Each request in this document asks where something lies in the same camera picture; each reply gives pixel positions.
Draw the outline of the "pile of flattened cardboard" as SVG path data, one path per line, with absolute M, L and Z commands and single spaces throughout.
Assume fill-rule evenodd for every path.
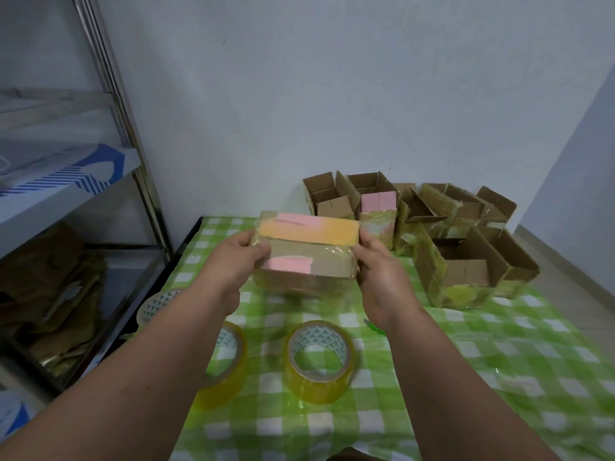
M 102 327 L 107 268 L 65 222 L 0 258 L 0 328 L 59 381 Z

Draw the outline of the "person's right forearm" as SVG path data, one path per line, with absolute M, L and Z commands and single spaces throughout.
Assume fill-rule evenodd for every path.
M 381 325 L 422 461 L 560 461 L 422 308 Z

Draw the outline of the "white blue package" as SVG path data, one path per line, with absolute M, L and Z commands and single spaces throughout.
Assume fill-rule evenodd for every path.
M 0 442 L 26 425 L 33 416 L 31 408 L 13 390 L 0 389 Z

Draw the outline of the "metal shelf rack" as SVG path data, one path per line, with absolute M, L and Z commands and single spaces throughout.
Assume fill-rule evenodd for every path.
M 124 177 L 97 195 L 71 185 L 0 197 L 0 258 L 65 222 L 108 265 L 102 327 L 67 381 L 0 328 L 0 389 L 39 409 L 101 362 L 173 255 L 96 0 L 0 0 L 0 141 L 127 154 Z

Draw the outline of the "white blue printed flat box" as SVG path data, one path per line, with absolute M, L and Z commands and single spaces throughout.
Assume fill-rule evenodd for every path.
M 71 185 L 97 195 L 124 177 L 126 162 L 105 144 L 0 141 L 0 197 Z

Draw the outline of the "person's left hand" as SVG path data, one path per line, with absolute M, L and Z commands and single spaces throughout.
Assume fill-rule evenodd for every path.
M 241 301 L 241 288 L 250 276 L 242 275 L 242 247 L 270 245 L 268 241 L 252 243 L 254 230 L 237 232 L 224 239 L 207 257 L 193 281 L 193 286 L 211 297 L 226 316 L 233 314 Z

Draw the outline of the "row of open cardboard boxes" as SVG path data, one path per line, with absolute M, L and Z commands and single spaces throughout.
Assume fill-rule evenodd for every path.
M 355 219 L 395 255 L 411 257 L 431 305 L 516 299 L 541 272 L 506 229 L 517 203 L 487 186 L 393 183 L 380 171 L 303 179 L 312 215 Z

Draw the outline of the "green white checked tablecloth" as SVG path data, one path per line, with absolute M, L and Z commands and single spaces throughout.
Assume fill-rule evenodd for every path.
M 615 364 L 534 289 L 480 309 L 427 307 L 461 354 L 565 460 L 615 461 Z M 282 379 L 290 330 L 323 319 L 357 352 L 348 390 L 330 405 L 293 395 Z M 173 461 L 324 460 L 346 447 L 393 461 L 419 460 L 389 343 L 365 324 L 360 291 L 340 302 L 267 295 L 249 280 L 228 320 L 247 338 L 247 379 L 229 404 L 190 411 Z

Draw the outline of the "yellow clear packing tape roll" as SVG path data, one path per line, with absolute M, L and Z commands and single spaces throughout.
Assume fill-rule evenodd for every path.
M 291 393 L 305 403 L 326 405 L 349 389 L 357 356 L 350 335 L 320 319 L 292 327 L 282 359 L 283 379 Z
M 185 289 L 170 289 L 168 291 L 158 292 L 147 298 L 136 311 L 137 331 L 147 325 L 152 318 L 175 297 L 181 294 Z
M 192 404 L 193 408 L 200 411 L 210 411 L 229 403 L 242 390 L 247 377 L 248 343 L 238 325 L 224 322 L 215 349 L 218 350 L 217 357 L 232 359 L 218 374 L 205 374 Z

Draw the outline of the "taped box pink labels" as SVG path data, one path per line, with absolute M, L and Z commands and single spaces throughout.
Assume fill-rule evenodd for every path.
M 269 254 L 258 261 L 253 280 L 270 293 L 341 297 L 354 284 L 359 241 L 354 219 L 263 211 L 252 245 L 266 243 Z

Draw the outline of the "person's left forearm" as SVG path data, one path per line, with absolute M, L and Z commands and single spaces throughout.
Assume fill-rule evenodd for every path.
M 0 444 L 0 461 L 169 461 L 238 287 L 191 286 Z

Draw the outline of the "person's right hand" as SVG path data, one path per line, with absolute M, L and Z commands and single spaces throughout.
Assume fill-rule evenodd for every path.
M 378 252 L 375 278 L 360 286 L 362 304 L 367 318 L 392 336 L 397 329 L 404 329 L 412 317 L 423 310 L 410 277 L 400 261 L 387 247 L 369 232 L 359 230 L 358 244 L 354 249 L 372 249 Z

